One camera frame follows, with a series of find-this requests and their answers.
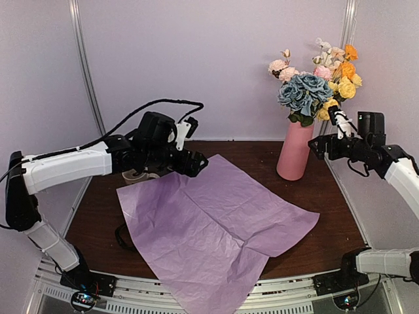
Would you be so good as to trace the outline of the blue hydrangea flower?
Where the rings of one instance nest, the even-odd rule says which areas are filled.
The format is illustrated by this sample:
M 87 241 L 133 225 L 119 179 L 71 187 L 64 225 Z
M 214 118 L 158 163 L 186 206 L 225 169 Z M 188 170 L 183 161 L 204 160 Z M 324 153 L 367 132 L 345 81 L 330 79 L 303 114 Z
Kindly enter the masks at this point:
M 302 127 L 311 126 L 320 109 L 333 96 L 324 78 L 310 73 L 294 75 L 279 89 L 278 103 L 290 110 L 288 119 Z

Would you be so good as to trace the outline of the yellow rose bunch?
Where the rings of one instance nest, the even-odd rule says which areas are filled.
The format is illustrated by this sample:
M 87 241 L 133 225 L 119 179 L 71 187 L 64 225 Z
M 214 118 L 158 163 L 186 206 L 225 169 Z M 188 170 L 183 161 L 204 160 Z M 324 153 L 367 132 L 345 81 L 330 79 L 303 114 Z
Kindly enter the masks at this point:
M 327 101 L 317 112 L 316 118 L 319 121 L 330 120 L 329 107 L 340 106 L 343 101 L 352 99 L 356 95 L 357 89 L 362 86 L 362 78 L 358 74 L 354 74 L 352 78 L 343 76 L 337 82 L 329 81 L 328 85 L 332 89 L 333 95 L 327 98 Z

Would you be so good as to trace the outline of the pink and yellow roses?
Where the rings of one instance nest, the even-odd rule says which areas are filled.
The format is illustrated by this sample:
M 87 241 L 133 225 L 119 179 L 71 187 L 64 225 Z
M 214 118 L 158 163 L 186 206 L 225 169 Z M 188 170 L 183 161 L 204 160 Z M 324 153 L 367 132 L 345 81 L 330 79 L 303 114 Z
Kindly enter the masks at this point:
M 328 53 L 318 55 L 312 58 L 312 63 L 315 65 L 312 72 L 300 71 L 299 74 L 313 74 L 325 80 L 331 80 L 336 71 L 334 63 Z

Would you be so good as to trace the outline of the purple tissue paper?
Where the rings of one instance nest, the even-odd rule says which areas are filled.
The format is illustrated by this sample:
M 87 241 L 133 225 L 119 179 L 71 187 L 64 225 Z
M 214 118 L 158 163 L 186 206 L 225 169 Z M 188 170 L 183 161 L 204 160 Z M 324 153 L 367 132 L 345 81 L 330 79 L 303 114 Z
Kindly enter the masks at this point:
M 134 246 L 162 283 L 258 281 L 269 258 L 319 220 L 220 155 L 195 178 L 170 173 L 117 195 Z

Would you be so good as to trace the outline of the fuzzy green orange flower stem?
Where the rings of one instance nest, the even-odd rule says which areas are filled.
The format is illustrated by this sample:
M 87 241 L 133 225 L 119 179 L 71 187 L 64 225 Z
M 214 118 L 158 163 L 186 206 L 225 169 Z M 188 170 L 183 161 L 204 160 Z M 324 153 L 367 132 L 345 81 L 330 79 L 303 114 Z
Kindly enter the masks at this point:
M 356 74 L 356 68 L 353 65 L 353 61 L 358 59 L 357 49 L 352 46 L 351 44 L 346 44 L 344 49 L 343 60 L 338 65 L 333 73 L 333 78 L 342 78 L 347 77 L 348 79 L 352 79 Z

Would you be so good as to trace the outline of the peach rose stem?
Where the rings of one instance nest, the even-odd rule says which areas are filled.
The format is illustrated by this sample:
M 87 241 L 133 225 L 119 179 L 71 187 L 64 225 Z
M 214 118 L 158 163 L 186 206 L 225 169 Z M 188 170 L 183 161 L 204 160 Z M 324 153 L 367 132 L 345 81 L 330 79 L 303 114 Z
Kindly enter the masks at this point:
M 295 67 L 290 66 L 291 51 L 289 49 L 281 51 L 281 54 L 282 59 L 276 59 L 269 63 L 268 72 L 280 82 L 286 83 L 295 75 L 299 75 L 300 72 Z

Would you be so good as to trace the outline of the black printed ribbon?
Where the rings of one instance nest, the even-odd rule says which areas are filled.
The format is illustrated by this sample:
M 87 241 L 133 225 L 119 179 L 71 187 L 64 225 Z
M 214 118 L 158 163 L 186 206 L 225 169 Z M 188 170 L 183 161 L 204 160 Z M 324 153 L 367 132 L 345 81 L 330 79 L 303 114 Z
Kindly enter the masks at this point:
M 123 231 L 123 230 L 128 230 L 128 227 L 127 227 L 127 224 L 126 223 L 123 223 L 123 224 L 121 224 L 120 226 L 118 226 L 116 229 L 115 229 L 115 239 L 116 239 L 116 241 L 117 241 L 117 243 L 118 243 L 118 245 L 122 248 L 122 249 L 124 249 L 124 250 L 127 250 L 127 251 L 130 251 L 130 252 L 134 252 L 134 253 L 138 253 L 138 250 L 136 249 L 136 247 L 134 246 L 134 245 L 129 245 L 123 238 L 122 238 L 122 236 L 121 236 L 121 232 Z

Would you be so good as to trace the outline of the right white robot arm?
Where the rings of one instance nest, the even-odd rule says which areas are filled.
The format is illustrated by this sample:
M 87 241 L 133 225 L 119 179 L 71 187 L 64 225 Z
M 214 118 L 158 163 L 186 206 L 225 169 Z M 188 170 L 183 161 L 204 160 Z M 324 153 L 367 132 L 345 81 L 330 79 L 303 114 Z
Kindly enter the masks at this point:
M 404 199 L 410 210 L 418 216 L 418 166 L 414 158 L 398 145 L 370 146 L 358 137 L 336 133 L 320 135 L 308 142 L 308 147 L 319 160 L 345 158 L 350 164 L 361 162 L 368 177 L 371 170 Z M 410 249 L 358 249 L 342 257 L 341 268 L 336 274 L 340 288 L 350 288 L 361 275 L 377 273 L 401 277 L 407 282 L 418 283 L 418 247 Z

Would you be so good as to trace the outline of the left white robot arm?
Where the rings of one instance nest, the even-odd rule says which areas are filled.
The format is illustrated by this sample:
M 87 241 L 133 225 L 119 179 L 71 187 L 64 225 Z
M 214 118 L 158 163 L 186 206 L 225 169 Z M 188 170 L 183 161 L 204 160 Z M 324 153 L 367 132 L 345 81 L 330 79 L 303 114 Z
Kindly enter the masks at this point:
M 65 240 L 40 214 L 35 194 L 52 186 L 86 177 L 170 169 L 196 177 L 208 165 L 200 152 L 183 148 L 175 141 L 152 143 L 112 135 L 88 148 L 48 153 L 46 157 L 11 154 L 5 187 L 6 229 L 22 232 L 56 263 L 79 290 L 94 285 L 94 276 L 78 248 Z

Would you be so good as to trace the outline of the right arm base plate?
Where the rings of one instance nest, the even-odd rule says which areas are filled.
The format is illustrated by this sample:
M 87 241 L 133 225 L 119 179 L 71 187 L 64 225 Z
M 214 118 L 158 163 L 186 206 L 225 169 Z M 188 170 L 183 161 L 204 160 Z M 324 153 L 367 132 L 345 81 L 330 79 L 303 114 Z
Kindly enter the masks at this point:
M 318 296 L 355 289 L 369 283 L 369 277 L 366 274 L 342 270 L 316 275 L 312 280 Z

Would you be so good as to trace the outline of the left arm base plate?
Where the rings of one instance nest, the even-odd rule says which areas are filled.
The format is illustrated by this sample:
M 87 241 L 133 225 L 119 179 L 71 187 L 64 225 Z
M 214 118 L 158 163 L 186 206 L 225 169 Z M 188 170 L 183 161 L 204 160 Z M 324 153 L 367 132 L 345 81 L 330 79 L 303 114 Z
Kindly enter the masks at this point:
M 63 272 L 60 279 L 60 284 L 65 287 L 90 292 L 96 296 L 107 297 L 113 296 L 116 283 L 117 278 L 115 276 L 95 272 L 78 276 L 69 272 Z

